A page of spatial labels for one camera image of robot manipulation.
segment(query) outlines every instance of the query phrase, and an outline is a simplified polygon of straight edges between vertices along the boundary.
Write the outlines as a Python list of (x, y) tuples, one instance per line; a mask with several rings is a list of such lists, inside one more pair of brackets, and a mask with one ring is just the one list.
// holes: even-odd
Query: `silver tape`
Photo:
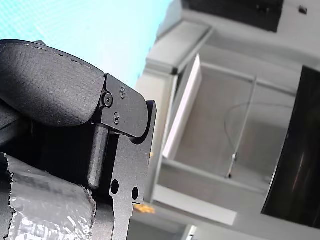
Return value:
[(96, 203), (81, 186), (6, 156), (14, 209), (6, 240), (89, 240)]

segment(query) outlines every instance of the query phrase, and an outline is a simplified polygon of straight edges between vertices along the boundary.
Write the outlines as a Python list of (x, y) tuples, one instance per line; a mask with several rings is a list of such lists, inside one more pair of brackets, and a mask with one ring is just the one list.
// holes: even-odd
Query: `hole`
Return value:
[(135, 187), (133, 188), (133, 190), (132, 190), (132, 199), (133, 199), (133, 200), (137, 200), (138, 196), (139, 196), (139, 190), (138, 190), (138, 188), (135, 186)]
[(111, 184), (111, 192), (113, 194), (117, 194), (119, 191), (119, 182), (115, 179), (112, 181), (112, 184)]
[(308, 9), (305, 6), (300, 5), (298, 9), (299, 9), (299, 13), (304, 15), (308, 14)]

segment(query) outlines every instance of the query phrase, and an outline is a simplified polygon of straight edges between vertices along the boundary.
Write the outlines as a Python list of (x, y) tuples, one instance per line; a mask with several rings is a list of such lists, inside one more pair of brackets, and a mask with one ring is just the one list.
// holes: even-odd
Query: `black monitor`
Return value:
[(320, 229), (320, 72), (308, 67), (262, 213)]

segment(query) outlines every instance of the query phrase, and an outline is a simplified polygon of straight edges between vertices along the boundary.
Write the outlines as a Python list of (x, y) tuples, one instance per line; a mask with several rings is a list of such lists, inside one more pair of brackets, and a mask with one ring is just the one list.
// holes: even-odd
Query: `black plastic part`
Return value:
[(320, 229), (320, 72), (303, 67), (263, 214)]
[(148, 109), (144, 97), (110, 74), (105, 76), (102, 96), (112, 94), (112, 107), (104, 107), (102, 97), (94, 121), (123, 133), (129, 137), (140, 138), (147, 129)]
[(39, 123), (86, 123), (104, 82), (101, 70), (68, 53), (34, 42), (0, 40), (0, 99)]
[(192, 10), (277, 32), (284, 0), (187, 0)]

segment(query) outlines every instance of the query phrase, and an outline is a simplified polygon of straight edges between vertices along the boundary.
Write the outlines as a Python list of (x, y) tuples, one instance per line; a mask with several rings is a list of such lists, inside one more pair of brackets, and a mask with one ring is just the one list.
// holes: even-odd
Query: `black curved cover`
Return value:
[(320, 72), (303, 67), (263, 214), (320, 229)]
[(99, 102), (104, 73), (42, 44), (0, 40), (0, 99), (44, 125), (87, 122)]

